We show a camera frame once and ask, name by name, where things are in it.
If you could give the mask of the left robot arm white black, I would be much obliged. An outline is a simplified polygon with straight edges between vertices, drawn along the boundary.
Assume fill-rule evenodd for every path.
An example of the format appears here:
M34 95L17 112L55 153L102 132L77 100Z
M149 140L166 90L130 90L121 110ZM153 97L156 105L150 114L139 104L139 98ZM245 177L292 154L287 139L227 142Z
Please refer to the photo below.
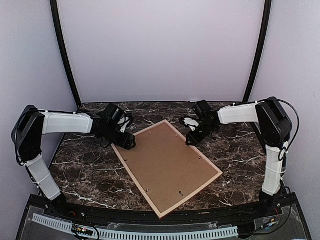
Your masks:
M43 159L42 137L48 134L89 134L105 140L109 145L131 150L136 147L136 140L126 128L133 120L131 113L112 103L98 113L44 110L27 105L11 132L16 161L26 168L33 184L44 197L53 201L51 210L58 217L67 218L71 208L59 199L63 194Z

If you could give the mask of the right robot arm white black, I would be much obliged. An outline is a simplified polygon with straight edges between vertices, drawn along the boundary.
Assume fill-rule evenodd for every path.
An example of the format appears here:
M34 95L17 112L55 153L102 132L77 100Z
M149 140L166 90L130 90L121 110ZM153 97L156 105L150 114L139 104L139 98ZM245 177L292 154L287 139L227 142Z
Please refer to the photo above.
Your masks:
M197 146L222 125L235 123L258 124L266 150L265 177L262 192L274 196L281 189L281 181L286 172L286 158L291 144L293 123L282 107L284 100L269 97L247 103L232 103L212 109L206 100L193 106L196 117L185 116L179 122L190 128L186 135L186 145Z

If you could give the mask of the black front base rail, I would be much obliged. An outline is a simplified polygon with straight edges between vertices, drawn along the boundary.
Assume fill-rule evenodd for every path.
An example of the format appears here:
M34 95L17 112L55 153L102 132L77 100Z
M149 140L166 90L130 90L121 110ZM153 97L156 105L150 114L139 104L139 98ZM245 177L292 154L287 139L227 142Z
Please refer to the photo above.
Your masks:
M174 205L164 211L160 211L147 196L145 200L152 208L151 211L91 207L69 203L65 196L51 201L34 194L29 196L27 206L40 208L50 216L70 219L77 223L101 226L107 226L110 223L163 225L206 222L245 225L252 224L262 217L271 217L273 215L280 217L284 213L284 207L299 206L296 194L294 192L285 193L283 189L273 196L261 192L257 202L198 210L177 211L176 208L178 206Z

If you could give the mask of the left black corner post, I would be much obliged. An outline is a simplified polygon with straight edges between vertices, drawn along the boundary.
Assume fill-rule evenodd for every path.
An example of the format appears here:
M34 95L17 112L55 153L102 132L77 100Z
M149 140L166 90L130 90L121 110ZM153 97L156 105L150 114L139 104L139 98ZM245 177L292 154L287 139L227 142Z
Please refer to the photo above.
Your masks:
M73 75L71 63L70 63L69 56L67 53L67 48L66 48L64 35L63 35L63 29L62 29L60 13L59 13L59 8L58 8L58 1L57 0L50 0L49 2L50 2L51 15L52 15L52 20L53 20L55 35L56 35L62 63L64 66L64 71L65 71L65 74L66 74L66 77L68 80L68 84L69 84L74 102L75 102L76 106L79 108L82 105L82 101L81 101L80 94L79 94L79 91L76 86L76 81L75 81L75 78Z

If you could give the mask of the black corner post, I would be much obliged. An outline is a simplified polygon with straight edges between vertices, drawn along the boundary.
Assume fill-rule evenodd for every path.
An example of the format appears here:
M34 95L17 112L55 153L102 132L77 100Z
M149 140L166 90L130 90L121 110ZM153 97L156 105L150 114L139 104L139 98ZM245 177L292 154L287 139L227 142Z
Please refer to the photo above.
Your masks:
M52 15L52 20L53 20L55 35L56 35L62 63L64 66L64 71L65 71L65 74L66 74L66 77L68 80L68 84L69 84L74 102L75 102L76 106L79 108L82 105L82 101L81 101L80 94L79 94L79 91L76 86L76 81L75 81L75 78L73 75L71 63L70 63L69 56L67 53L67 48L66 48L64 35L63 35L63 29L62 29L60 13L59 13L59 8L58 8L58 1L57 0L50 0L49 2L50 2L51 15Z
M262 54L265 46L265 41L267 37L271 9L272 9L272 0L265 0L256 51L255 51L254 59L252 62L252 67L249 74L247 86L244 92L244 96L242 98L242 103L249 102L250 96L254 88L254 84L258 74L258 70L259 70L259 66L260 66L260 62L261 62L261 58L262 58Z

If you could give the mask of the right black corner post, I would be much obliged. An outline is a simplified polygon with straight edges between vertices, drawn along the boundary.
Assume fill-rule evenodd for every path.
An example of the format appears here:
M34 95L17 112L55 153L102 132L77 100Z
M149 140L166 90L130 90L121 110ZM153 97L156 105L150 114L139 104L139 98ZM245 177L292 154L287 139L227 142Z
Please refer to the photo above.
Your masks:
M249 102L250 96L254 88L254 84L258 74L258 70L259 70L259 66L260 66L260 62L261 62L261 58L262 58L262 54L265 46L265 41L267 37L271 9L272 9L272 0L265 0L256 51L255 51L254 59L252 62L252 67L249 74L247 86L244 92L244 96L242 98L242 103Z

